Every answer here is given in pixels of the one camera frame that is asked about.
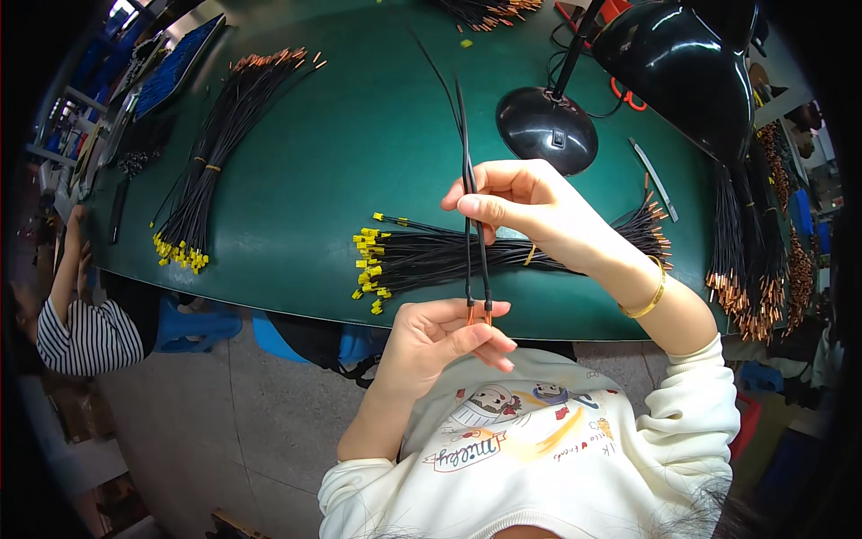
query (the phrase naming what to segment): rubber band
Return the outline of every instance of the rubber band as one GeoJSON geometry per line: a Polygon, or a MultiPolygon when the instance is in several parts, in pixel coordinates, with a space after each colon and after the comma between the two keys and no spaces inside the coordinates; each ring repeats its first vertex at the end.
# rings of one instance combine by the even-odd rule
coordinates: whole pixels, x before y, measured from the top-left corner
{"type": "Polygon", "coordinates": [[[527,255],[527,261],[524,262],[524,266],[526,266],[527,264],[530,263],[530,261],[533,259],[533,253],[535,253],[535,252],[536,252],[536,244],[534,243],[533,248],[530,249],[530,254],[527,255]]]}

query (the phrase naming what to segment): blue plastic stool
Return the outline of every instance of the blue plastic stool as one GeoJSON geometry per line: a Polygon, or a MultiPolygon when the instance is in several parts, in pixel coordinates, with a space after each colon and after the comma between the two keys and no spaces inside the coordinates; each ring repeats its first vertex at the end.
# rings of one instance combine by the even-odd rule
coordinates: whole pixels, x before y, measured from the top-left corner
{"type": "MultiPolygon", "coordinates": [[[[254,340],[265,352],[280,357],[283,360],[309,363],[308,360],[293,351],[293,348],[284,341],[284,338],[272,325],[266,313],[262,310],[252,311],[252,327],[254,328],[254,340]]],[[[382,354],[386,345],[386,339],[374,338],[372,328],[358,326],[351,323],[341,325],[341,344],[338,353],[338,361],[341,365],[352,365],[362,361],[366,357],[382,354]]]]}
{"type": "Polygon", "coordinates": [[[755,361],[748,361],[740,369],[740,379],[746,389],[756,392],[784,391],[784,377],[781,371],[755,361]]]}
{"type": "Polygon", "coordinates": [[[183,314],[177,310],[179,301],[165,294],[159,307],[159,335],[154,352],[181,354],[183,352],[212,351],[212,346],[221,339],[231,339],[242,331],[242,320],[223,304],[206,302],[213,312],[183,314]],[[201,341],[190,341],[186,337],[200,335],[201,341]]]}

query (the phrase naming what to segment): power cord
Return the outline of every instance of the power cord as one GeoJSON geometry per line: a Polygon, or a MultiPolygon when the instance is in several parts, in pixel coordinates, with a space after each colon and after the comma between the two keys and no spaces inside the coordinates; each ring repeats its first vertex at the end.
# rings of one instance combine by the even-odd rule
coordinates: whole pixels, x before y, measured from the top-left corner
{"type": "MultiPolygon", "coordinates": [[[[551,54],[551,56],[547,59],[547,88],[548,88],[548,90],[553,90],[556,87],[557,83],[553,79],[553,75],[554,75],[554,73],[556,73],[556,71],[558,69],[560,69],[560,67],[562,67],[563,62],[565,61],[565,53],[569,49],[568,45],[563,45],[562,43],[557,41],[556,34],[561,28],[568,26],[570,22],[580,21],[583,16],[584,16],[584,14],[581,14],[576,19],[571,19],[570,21],[563,21],[560,24],[558,24],[553,30],[551,30],[551,41],[553,41],[554,45],[562,48],[563,50],[557,51],[556,53],[551,54]],[[553,59],[560,56],[560,55],[563,55],[563,59],[561,59],[559,62],[557,62],[557,64],[554,67],[551,67],[553,59]]],[[[580,53],[583,54],[584,56],[589,56],[592,58],[592,53],[590,52],[590,49],[588,49],[588,48],[581,49],[580,53]]],[[[588,110],[585,110],[584,112],[587,113],[587,116],[590,116],[593,118],[609,118],[609,117],[613,116],[614,114],[616,114],[616,111],[618,111],[620,109],[620,107],[622,107],[622,104],[625,101],[627,92],[628,92],[628,89],[625,86],[623,86],[622,92],[620,93],[620,100],[616,102],[616,106],[607,114],[593,114],[593,113],[589,112],[588,110]]]]}

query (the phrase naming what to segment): cartoon character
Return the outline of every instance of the cartoon character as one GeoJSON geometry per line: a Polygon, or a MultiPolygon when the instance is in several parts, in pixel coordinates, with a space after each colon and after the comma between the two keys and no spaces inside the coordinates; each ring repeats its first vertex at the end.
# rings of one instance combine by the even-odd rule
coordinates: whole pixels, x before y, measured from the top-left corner
{"type": "Polygon", "coordinates": [[[569,392],[562,385],[540,382],[533,388],[533,396],[545,404],[561,404],[569,400],[569,392]]]}
{"type": "Polygon", "coordinates": [[[490,384],[473,393],[452,412],[451,418],[465,427],[484,427],[500,416],[517,416],[520,409],[518,397],[501,385],[490,384]]]}
{"type": "Polygon", "coordinates": [[[607,436],[611,440],[614,439],[614,435],[612,435],[610,433],[610,423],[608,423],[607,419],[602,417],[601,419],[596,421],[596,424],[597,424],[597,427],[604,433],[605,436],[607,436]]]}

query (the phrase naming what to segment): woman's left hand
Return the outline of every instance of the woman's left hand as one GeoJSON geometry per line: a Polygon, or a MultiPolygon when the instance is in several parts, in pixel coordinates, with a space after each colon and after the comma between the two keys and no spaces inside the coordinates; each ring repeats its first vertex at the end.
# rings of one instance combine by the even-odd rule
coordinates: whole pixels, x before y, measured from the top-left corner
{"type": "MultiPolygon", "coordinates": [[[[493,316],[505,315],[510,306],[495,301],[493,316]]],[[[402,305],[372,388],[398,400],[418,399],[428,393],[446,365],[466,354],[504,373],[511,371],[514,366],[503,354],[517,344],[485,323],[465,325],[466,318],[463,298],[402,305]]]]}

